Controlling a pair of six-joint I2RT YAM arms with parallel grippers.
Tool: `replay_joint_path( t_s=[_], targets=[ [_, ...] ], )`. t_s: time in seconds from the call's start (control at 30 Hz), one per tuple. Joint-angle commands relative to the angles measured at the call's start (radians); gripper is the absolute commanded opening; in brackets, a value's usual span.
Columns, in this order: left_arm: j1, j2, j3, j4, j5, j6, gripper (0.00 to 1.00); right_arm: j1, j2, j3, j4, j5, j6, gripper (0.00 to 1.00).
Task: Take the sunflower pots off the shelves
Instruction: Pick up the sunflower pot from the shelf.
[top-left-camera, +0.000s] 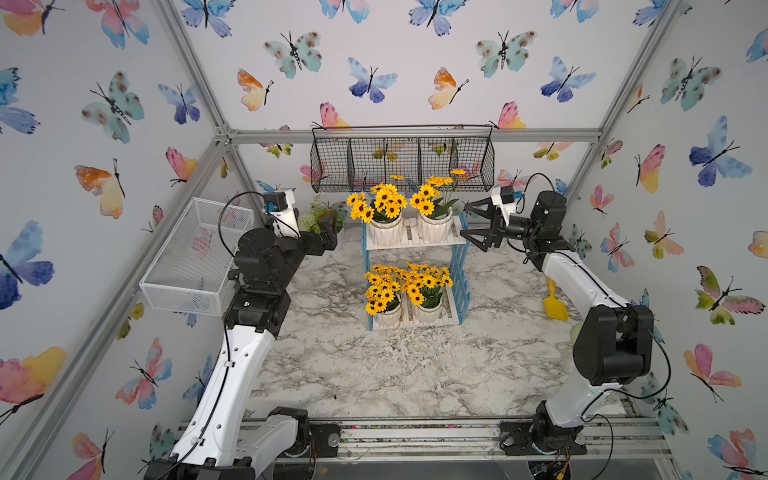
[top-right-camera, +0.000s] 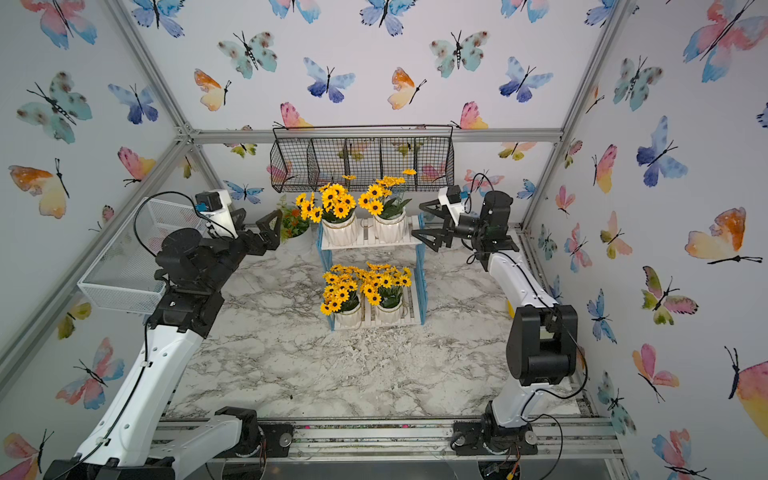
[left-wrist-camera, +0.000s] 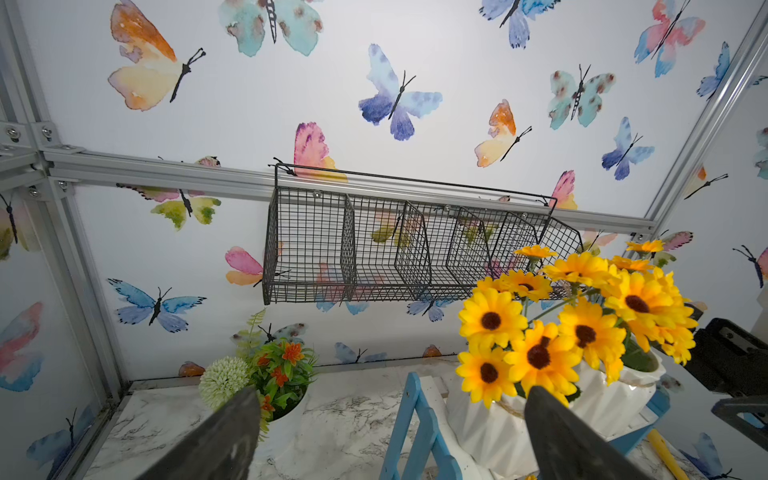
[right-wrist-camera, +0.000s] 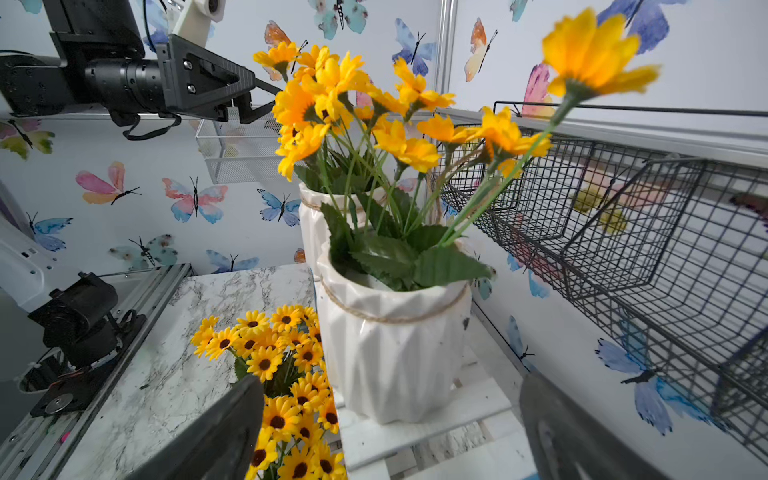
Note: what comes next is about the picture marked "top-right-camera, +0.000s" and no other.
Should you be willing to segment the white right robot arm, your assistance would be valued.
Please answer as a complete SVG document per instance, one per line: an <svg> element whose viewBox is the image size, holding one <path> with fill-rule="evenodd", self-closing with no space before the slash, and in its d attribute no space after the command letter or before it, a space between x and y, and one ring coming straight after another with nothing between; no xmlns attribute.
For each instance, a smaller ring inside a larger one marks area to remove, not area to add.
<svg viewBox="0 0 768 480"><path fill-rule="evenodd" d="M434 251L454 240L466 243L470 259L496 281L513 309L505 350L510 376L479 421L455 424L452 448L459 455L533 455L533 422L581 392L554 389L576 370L578 315L572 306L556 301L527 266L508 232L512 198L493 190L478 214L470 212L469 200L458 186L441 188L437 199L420 206L442 219L441 228L413 233Z"/></svg>

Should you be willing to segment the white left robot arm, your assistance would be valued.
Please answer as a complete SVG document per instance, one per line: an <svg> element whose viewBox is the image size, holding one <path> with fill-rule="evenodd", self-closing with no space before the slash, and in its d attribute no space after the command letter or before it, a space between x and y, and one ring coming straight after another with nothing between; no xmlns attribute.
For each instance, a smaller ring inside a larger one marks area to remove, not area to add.
<svg viewBox="0 0 768 480"><path fill-rule="evenodd" d="M249 458L266 453L252 409L224 407L203 426L170 445L152 440L192 355L208 336L224 299L223 286L248 255L280 244L282 213L260 219L258 231L205 239L194 228L163 242L156 275L167 290L144 326L143 345L102 420L68 460L51 462L47 479L184 479L221 453Z"/></svg>

